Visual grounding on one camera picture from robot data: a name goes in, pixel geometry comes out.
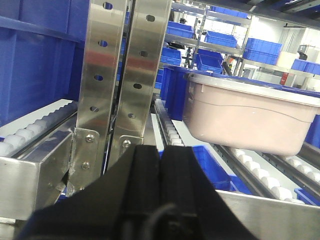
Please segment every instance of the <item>metal bracket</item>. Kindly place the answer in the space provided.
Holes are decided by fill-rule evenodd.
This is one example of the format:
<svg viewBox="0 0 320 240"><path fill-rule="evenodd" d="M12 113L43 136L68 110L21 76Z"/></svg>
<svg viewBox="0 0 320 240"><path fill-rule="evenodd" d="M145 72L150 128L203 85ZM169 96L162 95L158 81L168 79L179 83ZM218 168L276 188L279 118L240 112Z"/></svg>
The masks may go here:
<svg viewBox="0 0 320 240"><path fill-rule="evenodd" d="M99 177L95 175L99 141L100 135L98 132L75 128L72 141L67 196L83 190L94 179Z"/></svg>

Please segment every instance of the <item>white wall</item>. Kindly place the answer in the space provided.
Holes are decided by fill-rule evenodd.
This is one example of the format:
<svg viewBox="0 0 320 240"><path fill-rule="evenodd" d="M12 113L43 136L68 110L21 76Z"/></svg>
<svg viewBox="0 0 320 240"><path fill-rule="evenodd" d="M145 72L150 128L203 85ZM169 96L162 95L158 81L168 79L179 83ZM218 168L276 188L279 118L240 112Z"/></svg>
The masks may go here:
<svg viewBox="0 0 320 240"><path fill-rule="evenodd" d="M283 21L270 20L262 17L252 17L250 38L278 43L284 29Z"/></svg>

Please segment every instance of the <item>metal plate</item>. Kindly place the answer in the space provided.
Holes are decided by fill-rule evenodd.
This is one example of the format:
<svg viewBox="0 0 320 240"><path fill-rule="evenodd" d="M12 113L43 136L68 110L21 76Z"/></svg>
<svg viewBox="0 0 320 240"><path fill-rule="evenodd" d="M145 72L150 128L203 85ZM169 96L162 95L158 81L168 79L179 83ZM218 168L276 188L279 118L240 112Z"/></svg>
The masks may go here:
<svg viewBox="0 0 320 240"><path fill-rule="evenodd" d="M108 168L120 156L122 136L144 136L171 3L135 1Z"/></svg>
<svg viewBox="0 0 320 240"><path fill-rule="evenodd" d="M99 141L100 136L96 131L83 128L74 130L67 196L83 190L96 178L96 165L101 167L100 162L96 161Z"/></svg>
<svg viewBox="0 0 320 240"><path fill-rule="evenodd" d="M27 220L59 197L68 170L71 132L58 131L25 159L0 157L0 217Z"/></svg>
<svg viewBox="0 0 320 240"><path fill-rule="evenodd" d="M319 239L320 207L221 190L217 192L258 239Z"/></svg>
<svg viewBox="0 0 320 240"><path fill-rule="evenodd" d="M81 174L73 174L70 178L74 183L78 181L74 178L80 178L82 186L93 182L102 171L126 8L127 0L90 0L76 126L96 131L100 138L96 158L91 156L95 162L91 177L81 179ZM87 161L77 152L74 160Z"/></svg>

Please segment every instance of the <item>plastic container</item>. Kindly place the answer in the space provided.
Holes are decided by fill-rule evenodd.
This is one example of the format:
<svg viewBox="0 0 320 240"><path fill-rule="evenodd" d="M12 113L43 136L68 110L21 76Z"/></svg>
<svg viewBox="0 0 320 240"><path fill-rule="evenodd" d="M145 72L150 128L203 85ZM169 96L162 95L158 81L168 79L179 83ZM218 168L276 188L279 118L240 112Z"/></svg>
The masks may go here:
<svg viewBox="0 0 320 240"><path fill-rule="evenodd" d="M203 145L193 146L192 149L202 170L215 189L228 191L231 187L231 178L209 150Z"/></svg>
<svg viewBox="0 0 320 240"><path fill-rule="evenodd" d="M183 120L200 141L294 156L320 112L320 98L226 77L188 79Z"/></svg>
<svg viewBox="0 0 320 240"><path fill-rule="evenodd" d="M238 176L232 174L229 174L229 176L231 178L230 191L252 195L251 191Z"/></svg>
<svg viewBox="0 0 320 240"><path fill-rule="evenodd" d="M291 69L293 70L298 70L298 71L304 71L306 66L307 66L307 61L306 60L301 60L301 59L295 59Z"/></svg>
<svg viewBox="0 0 320 240"><path fill-rule="evenodd" d="M253 50L261 53L279 55L282 44L271 41L264 41L256 38L248 38L245 49Z"/></svg>
<svg viewBox="0 0 320 240"><path fill-rule="evenodd" d="M180 66L181 52L179 50L163 47L160 62Z"/></svg>
<svg viewBox="0 0 320 240"><path fill-rule="evenodd" d="M320 148L320 115L316 115L314 117L305 141L317 148Z"/></svg>
<svg viewBox="0 0 320 240"><path fill-rule="evenodd" d="M320 75L320 64L308 61L304 68L304 72Z"/></svg>
<svg viewBox="0 0 320 240"><path fill-rule="evenodd" d="M290 69L296 58L297 55L295 53L281 51L276 65L281 68Z"/></svg>
<svg viewBox="0 0 320 240"><path fill-rule="evenodd" d="M79 94L89 3L1 1L0 126Z"/></svg>
<svg viewBox="0 0 320 240"><path fill-rule="evenodd" d="M220 7L220 6L212 6L210 9L211 11L214 11L217 13L227 14L227 15L239 17L242 19L246 19L248 17L248 14L245 12L231 10L231 9Z"/></svg>
<svg viewBox="0 0 320 240"><path fill-rule="evenodd" d="M191 39L194 35L194 28L182 23L169 21L166 28L166 33Z"/></svg>
<svg viewBox="0 0 320 240"><path fill-rule="evenodd" d="M205 55L205 56L209 56L211 58L217 59L219 64L222 64L222 62L224 60L221 53L215 52L215 51L207 51L207 50L198 49L198 53L196 55L196 58L198 57L198 55Z"/></svg>
<svg viewBox="0 0 320 240"><path fill-rule="evenodd" d="M218 44L225 47L235 48L237 40L234 36L215 31L207 31L204 41L211 44Z"/></svg>
<svg viewBox="0 0 320 240"><path fill-rule="evenodd" d="M278 61L278 55L272 55L269 53L249 49L244 50L243 58L270 65L276 65Z"/></svg>
<svg viewBox="0 0 320 240"><path fill-rule="evenodd" d="M161 89L163 74L164 74L164 70L159 69L159 70L158 70L158 74L156 75L154 88L156 88L156 89Z"/></svg>
<svg viewBox="0 0 320 240"><path fill-rule="evenodd" d="M164 66L160 97L165 101L168 115L173 120L182 121L185 105L186 86L189 73L202 73L212 75L213 73L192 70L179 66Z"/></svg>
<svg viewBox="0 0 320 240"><path fill-rule="evenodd" d="M303 201L305 204L320 206L320 201L302 188L295 188L296 199Z"/></svg>
<svg viewBox="0 0 320 240"><path fill-rule="evenodd" d="M196 67L201 71L212 71L216 74L222 73L222 66L219 60L206 55L198 55L196 57Z"/></svg>

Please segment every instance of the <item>stainless steel frame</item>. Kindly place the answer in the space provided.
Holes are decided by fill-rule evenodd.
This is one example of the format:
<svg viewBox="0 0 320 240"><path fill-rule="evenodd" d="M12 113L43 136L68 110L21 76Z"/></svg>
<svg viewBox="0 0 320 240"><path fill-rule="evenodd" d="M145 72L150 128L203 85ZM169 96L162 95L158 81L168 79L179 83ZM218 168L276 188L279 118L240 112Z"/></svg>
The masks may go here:
<svg viewBox="0 0 320 240"><path fill-rule="evenodd" d="M130 144L144 141L171 3L135 1L108 168Z"/></svg>
<svg viewBox="0 0 320 240"><path fill-rule="evenodd" d="M74 191L86 187L102 172L127 5L127 0L90 0L73 170L68 183L68 189ZM90 131L94 139L86 135ZM94 143L90 146L97 144L97 149L96 154L88 156L85 146L91 140ZM90 167L83 172L86 163Z"/></svg>
<svg viewBox="0 0 320 240"><path fill-rule="evenodd" d="M21 159L0 157L0 217L27 220L56 202L66 187L75 123L74 116Z"/></svg>

